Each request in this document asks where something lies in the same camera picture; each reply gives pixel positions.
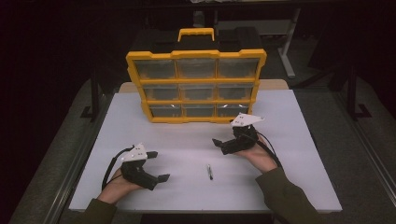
pen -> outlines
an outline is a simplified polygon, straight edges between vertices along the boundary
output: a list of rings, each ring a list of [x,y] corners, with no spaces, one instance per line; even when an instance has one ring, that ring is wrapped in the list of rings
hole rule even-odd
[[[207,173],[209,174],[209,178],[213,180],[212,168],[210,168],[210,164],[207,165]]]

yellow storage organizer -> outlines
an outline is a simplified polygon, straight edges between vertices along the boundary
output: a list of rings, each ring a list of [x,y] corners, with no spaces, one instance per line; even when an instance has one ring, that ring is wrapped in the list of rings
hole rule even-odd
[[[227,123],[252,113],[266,60],[251,27],[139,33],[126,56],[128,73],[151,122]]]

black cable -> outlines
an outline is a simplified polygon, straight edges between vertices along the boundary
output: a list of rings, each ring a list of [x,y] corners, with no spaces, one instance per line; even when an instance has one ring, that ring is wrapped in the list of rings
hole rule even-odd
[[[119,178],[120,176],[122,176],[122,175],[117,175],[116,177],[111,178],[111,179],[107,182],[107,184],[111,183],[111,181],[113,181],[113,180]]]
[[[133,148],[134,148],[134,146],[125,148],[124,150],[122,150],[121,152],[119,152],[115,157],[113,157],[113,159],[111,159],[111,162],[110,162],[110,164],[109,164],[108,167],[107,167],[105,176],[103,177],[103,181],[102,181],[102,190],[106,187],[106,185],[107,185],[108,183],[110,183],[111,181],[113,181],[115,178],[118,177],[118,176],[117,176],[117,177],[111,179],[109,182],[107,182],[108,177],[110,176],[111,170],[113,170],[114,164],[115,164],[116,161],[117,161],[117,158],[118,158],[122,153],[124,153],[124,152],[126,152],[126,151],[131,151]]]
[[[267,137],[265,137],[265,135],[264,134],[262,134],[262,133],[259,133],[259,132],[257,132],[259,135],[261,135],[267,142],[268,142],[268,144],[270,145],[270,147],[271,147],[271,149],[273,150],[273,152],[274,152],[274,154],[276,155],[276,152],[275,152],[275,149],[274,149],[274,147],[272,146],[272,144],[271,144],[271,142],[270,142],[270,140],[268,140],[268,138]]]
[[[274,162],[276,163],[276,165],[277,165],[278,167],[282,167],[282,163],[280,162],[279,158],[277,157],[277,155],[276,155],[276,153],[275,153],[275,150],[274,150],[274,147],[272,146],[271,142],[270,142],[270,141],[268,140],[268,138],[265,137],[262,133],[259,133],[259,132],[257,132],[257,133],[258,133],[259,135],[261,135],[262,137],[264,137],[265,140],[267,140],[267,142],[268,142],[268,144],[271,146],[272,150],[271,150],[268,146],[266,146],[262,141],[260,141],[260,139],[259,139],[259,140],[256,140],[256,139],[254,139],[254,138],[248,136],[248,135],[245,134],[245,133],[240,133],[239,135],[243,135],[243,136],[245,136],[245,137],[247,137],[247,138],[253,140],[254,142],[256,142],[257,145],[259,145],[260,147],[262,147],[262,149],[264,149],[264,150],[271,156],[271,158],[274,160]]]

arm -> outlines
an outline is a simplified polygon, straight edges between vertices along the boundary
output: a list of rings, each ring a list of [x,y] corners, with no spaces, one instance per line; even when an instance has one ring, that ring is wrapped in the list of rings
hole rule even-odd
[[[256,144],[253,148],[234,154],[245,157],[262,172],[262,175],[256,178],[256,182],[262,189],[265,204],[275,213],[279,221],[289,224],[323,223],[303,190],[289,182],[283,169],[277,167],[259,145]]]
[[[121,175],[120,169],[111,178],[96,199],[92,199],[85,212],[73,222],[75,224],[109,224],[117,211],[116,203],[130,192],[142,189]]]

gray surface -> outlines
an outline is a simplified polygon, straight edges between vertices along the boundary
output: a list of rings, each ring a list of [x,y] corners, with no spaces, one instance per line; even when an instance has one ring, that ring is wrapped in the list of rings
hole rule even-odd
[[[91,100],[90,83],[85,83],[70,111],[64,118],[64,123],[57,132],[49,150],[35,172],[35,176],[25,191],[10,223],[43,223],[59,187],[64,181],[71,159],[74,157],[81,137],[88,125],[89,119],[79,116]]]
[[[365,105],[373,116],[359,119],[359,125],[370,142],[374,144],[390,176],[396,180],[396,120],[379,102],[372,87],[360,79],[358,79],[358,92],[358,104]]]
[[[340,213],[324,215],[327,223],[394,223],[396,209],[333,93],[295,93],[343,206]]]

